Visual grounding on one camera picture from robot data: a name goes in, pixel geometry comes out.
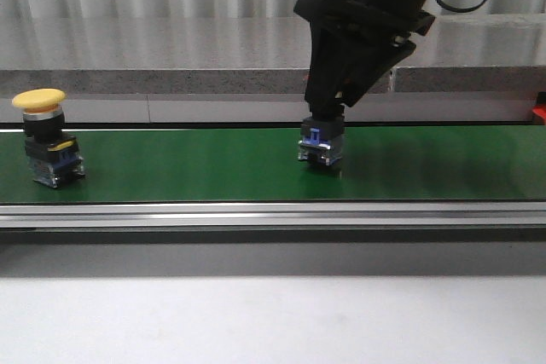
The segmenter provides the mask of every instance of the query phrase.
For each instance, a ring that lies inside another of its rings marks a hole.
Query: granite countertop
[[[444,16],[372,92],[544,90],[546,14]],[[45,84],[80,94],[301,94],[300,18],[0,19],[0,96]]]

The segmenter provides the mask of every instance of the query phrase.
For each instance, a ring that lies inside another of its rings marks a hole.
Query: white table surface
[[[5,246],[0,362],[545,363],[545,253]]]

